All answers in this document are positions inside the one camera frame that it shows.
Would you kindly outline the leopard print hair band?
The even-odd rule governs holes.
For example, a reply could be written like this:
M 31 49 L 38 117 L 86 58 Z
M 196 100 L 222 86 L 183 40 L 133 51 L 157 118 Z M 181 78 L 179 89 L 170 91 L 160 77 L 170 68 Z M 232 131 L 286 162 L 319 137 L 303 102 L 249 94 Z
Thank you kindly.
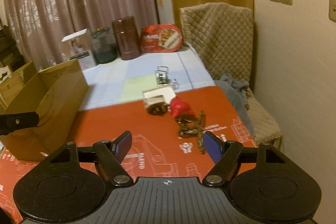
M 205 119 L 206 115 L 204 110 L 201 110 L 198 117 L 194 119 L 182 117 L 175 118 L 175 121 L 178 124 L 178 136 L 181 138 L 196 137 L 198 150 L 201 154 L 205 153 L 205 147 L 203 145 Z

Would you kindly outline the red plastic toy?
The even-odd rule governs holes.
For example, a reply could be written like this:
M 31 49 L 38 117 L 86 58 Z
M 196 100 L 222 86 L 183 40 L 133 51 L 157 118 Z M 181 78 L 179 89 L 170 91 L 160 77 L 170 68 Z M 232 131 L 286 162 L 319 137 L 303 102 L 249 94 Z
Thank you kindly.
M 171 100 L 169 108 L 173 118 L 178 118 L 184 115 L 195 116 L 191 106 L 179 97 L 175 97 Z

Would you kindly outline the beige plastic clamp device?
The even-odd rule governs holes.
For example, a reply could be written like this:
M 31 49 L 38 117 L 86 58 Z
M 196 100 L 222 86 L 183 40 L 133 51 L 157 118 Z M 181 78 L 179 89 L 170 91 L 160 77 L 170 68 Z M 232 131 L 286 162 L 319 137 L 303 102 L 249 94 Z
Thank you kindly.
M 173 88 L 161 86 L 142 92 L 143 104 L 147 113 L 163 115 L 168 111 L 172 99 L 176 97 Z

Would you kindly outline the wire holder with green roll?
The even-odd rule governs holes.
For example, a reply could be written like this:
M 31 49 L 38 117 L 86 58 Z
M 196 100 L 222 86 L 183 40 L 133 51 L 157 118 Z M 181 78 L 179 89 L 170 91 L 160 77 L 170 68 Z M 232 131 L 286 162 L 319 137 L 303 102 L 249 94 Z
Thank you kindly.
M 167 66 L 157 66 L 155 79 L 158 86 L 170 86 L 174 90 L 177 89 L 177 81 L 169 78 L 169 68 Z

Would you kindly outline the orange printed cardboard mat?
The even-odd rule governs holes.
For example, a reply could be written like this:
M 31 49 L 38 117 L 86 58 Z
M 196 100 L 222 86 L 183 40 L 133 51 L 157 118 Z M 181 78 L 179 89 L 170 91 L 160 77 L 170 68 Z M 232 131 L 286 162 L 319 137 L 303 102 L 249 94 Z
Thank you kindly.
M 224 93 L 207 87 L 178 96 L 190 104 L 195 114 L 205 113 L 205 130 L 222 140 L 242 138 L 244 146 L 256 147 L 238 114 Z M 122 162 L 136 180 L 130 189 L 117 190 L 112 199 L 99 208 L 98 216 L 84 223 L 247 223 L 234 216 L 234 208 L 224 205 L 219 190 L 201 187 L 202 178 L 214 163 L 198 150 L 197 138 L 180 138 L 178 124 L 167 113 L 150 115 L 142 101 L 80 112 L 68 141 L 79 147 L 96 141 L 113 140 L 125 130 L 133 135 L 133 144 Z M 5 149 L 1 155 L 1 208 L 14 223 L 22 220 L 13 200 L 13 189 L 36 162 L 19 161 Z

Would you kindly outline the cardboard box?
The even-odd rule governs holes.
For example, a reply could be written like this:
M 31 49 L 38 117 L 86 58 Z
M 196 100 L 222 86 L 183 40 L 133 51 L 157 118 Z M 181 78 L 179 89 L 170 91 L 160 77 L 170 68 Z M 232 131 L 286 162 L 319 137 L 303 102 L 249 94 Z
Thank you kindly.
M 87 91 L 88 84 L 77 60 L 35 73 L 3 114 L 34 111 L 39 123 L 1 136 L 1 142 L 18 160 L 42 161 L 66 143 Z

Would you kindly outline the grey cloth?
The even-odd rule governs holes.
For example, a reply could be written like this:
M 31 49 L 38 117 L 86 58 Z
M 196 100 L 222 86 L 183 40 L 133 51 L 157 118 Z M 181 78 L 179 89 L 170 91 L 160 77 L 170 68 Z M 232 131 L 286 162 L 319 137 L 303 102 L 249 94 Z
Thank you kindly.
M 249 104 L 247 100 L 247 89 L 249 88 L 249 83 L 247 81 L 239 81 L 229 73 L 224 73 L 220 79 L 215 80 L 214 82 L 216 86 L 220 87 L 224 92 L 250 135 L 254 136 L 255 130 L 248 116 Z

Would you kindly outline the pastel checked table cloth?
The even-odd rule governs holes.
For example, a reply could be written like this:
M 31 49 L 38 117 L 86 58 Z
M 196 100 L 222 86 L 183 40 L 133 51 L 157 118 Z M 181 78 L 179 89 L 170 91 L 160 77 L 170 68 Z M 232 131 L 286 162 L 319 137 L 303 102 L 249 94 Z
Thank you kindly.
M 80 110 L 141 100 L 143 91 L 157 87 L 158 66 L 168 67 L 177 93 L 215 84 L 197 53 L 186 46 L 172 53 L 144 53 L 129 61 L 117 58 L 83 72 L 89 89 Z

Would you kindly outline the dark green glass jar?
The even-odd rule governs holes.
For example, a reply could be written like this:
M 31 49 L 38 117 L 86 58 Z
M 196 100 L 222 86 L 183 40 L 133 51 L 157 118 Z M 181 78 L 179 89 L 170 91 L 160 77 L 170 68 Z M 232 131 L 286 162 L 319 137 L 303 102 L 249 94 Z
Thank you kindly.
M 92 32 L 92 50 L 99 64 L 106 64 L 117 58 L 115 40 L 109 27 L 101 27 Z

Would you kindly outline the white product box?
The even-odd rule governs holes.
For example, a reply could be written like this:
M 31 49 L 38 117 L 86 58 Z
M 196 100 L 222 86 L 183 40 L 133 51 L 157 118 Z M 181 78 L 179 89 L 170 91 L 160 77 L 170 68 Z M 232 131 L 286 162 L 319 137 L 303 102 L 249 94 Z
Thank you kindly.
M 63 61 L 76 59 L 83 71 L 94 68 L 97 64 L 91 42 L 92 36 L 89 28 L 64 36 L 60 42 Z

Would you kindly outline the beige quilted chair cover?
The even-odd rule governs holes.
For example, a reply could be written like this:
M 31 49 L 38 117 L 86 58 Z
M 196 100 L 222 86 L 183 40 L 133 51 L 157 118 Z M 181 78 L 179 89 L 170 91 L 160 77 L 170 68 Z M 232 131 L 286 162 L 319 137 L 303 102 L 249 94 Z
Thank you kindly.
M 282 148 L 280 126 L 253 94 L 250 81 L 253 59 L 253 12 L 246 7 L 210 2 L 180 9 L 183 38 L 198 54 L 213 80 L 229 73 L 247 81 L 248 116 L 256 144 L 270 143 Z

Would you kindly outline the brown metal thermos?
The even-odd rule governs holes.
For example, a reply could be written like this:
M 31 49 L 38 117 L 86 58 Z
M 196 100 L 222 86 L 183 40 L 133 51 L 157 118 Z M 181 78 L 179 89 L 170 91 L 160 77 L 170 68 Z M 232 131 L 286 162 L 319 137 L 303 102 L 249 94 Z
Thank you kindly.
M 135 17 L 127 16 L 112 22 L 113 32 L 122 60 L 132 60 L 141 56 Z

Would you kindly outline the red oval food container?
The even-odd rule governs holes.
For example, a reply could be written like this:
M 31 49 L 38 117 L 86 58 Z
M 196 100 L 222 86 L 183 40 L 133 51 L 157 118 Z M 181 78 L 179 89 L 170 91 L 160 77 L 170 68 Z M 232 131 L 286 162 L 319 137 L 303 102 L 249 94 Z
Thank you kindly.
M 182 46 L 181 30 L 174 24 L 154 24 L 141 30 L 140 44 L 146 53 L 171 53 Z

